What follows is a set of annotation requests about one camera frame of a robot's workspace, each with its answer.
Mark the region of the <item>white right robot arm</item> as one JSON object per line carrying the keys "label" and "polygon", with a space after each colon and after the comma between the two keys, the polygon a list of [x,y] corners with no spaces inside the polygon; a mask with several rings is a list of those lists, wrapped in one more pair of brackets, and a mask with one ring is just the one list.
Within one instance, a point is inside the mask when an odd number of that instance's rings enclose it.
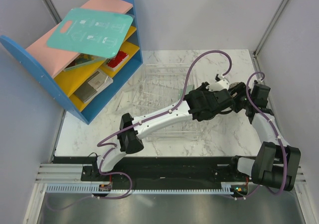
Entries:
{"label": "white right robot arm", "polygon": [[291,191],[294,187],[301,152],[282,137],[275,124],[274,113],[267,108],[270,87],[256,83],[253,89],[243,82],[230,86],[229,93],[235,101],[234,111],[242,109],[250,124],[256,130],[261,142],[255,159],[235,156],[234,165],[228,168],[228,175],[240,181],[246,175],[252,182],[279,192]]}

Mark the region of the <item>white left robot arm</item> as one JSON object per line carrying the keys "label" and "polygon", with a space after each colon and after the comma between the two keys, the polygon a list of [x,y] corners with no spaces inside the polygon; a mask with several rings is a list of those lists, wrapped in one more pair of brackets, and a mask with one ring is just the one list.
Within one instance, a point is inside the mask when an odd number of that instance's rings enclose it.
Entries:
{"label": "white left robot arm", "polygon": [[120,129],[97,144],[98,147],[109,145],[111,148],[97,158],[92,175],[99,181],[106,180],[121,159],[142,151],[143,139],[160,129],[188,120],[211,120],[223,113],[233,105],[229,86],[226,78],[213,84],[204,82],[188,94],[183,93],[178,102],[166,108],[136,117],[129,113],[122,115]]}

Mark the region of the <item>purple scale pattern bowl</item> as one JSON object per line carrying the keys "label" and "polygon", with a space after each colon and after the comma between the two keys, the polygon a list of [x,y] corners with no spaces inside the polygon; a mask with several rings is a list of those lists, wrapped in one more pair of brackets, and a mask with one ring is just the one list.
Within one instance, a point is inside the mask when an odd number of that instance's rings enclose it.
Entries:
{"label": "purple scale pattern bowl", "polygon": [[232,88],[234,88],[235,86],[237,86],[239,84],[239,82],[234,82],[234,83],[231,83],[230,85],[229,85],[229,90],[230,89],[232,89]]}

